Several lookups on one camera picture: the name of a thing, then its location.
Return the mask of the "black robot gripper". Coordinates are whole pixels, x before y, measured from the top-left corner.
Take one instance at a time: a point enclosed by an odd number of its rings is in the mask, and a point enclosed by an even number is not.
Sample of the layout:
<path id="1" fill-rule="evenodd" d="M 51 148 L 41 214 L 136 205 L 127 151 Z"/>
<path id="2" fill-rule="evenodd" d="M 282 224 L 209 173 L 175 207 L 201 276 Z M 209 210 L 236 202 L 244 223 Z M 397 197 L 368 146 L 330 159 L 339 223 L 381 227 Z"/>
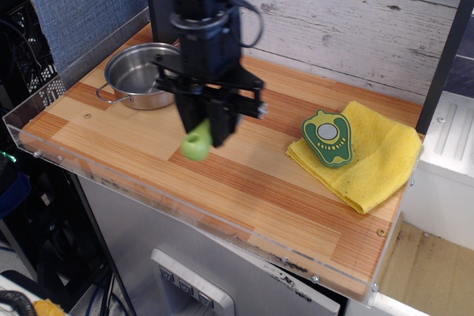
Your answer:
<path id="1" fill-rule="evenodd" d="M 175 102 L 186 133 L 205 118 L 210 121 L 214 147 L 220 147 L 236 131 L 242 115 L 263 118 L 267 104 L 261 100 L 264 82 L 240 64 L 240 13 L 237 8 L 217 12 L 212 18 L 186 19 L 172 13 L 170 23 L 178 31 L 181 56 L 157 55 L 156 87 L 175 94 Z M 215 99 L 218 90 L 246 90 L 249 98 L 238 93 L 227 101 Z"/>

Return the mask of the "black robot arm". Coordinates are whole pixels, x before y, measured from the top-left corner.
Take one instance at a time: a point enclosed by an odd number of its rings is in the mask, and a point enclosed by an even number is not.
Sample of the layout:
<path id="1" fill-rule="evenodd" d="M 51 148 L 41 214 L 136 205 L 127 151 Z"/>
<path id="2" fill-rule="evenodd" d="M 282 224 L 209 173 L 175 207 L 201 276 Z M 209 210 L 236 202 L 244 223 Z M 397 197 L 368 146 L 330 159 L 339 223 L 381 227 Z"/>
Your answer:
<path id="1" fill-rule="evenodd" d="M 214 147 L 232 135 L 243 116 L 261 118 L 264 82 L 241 65 L 240 9 L 245 0 L 148 0 L 153 39 L 178 40 L 176 56 L 158 55 L 157 85 L 175 96 L 187 133 L 210 125 Z"/>

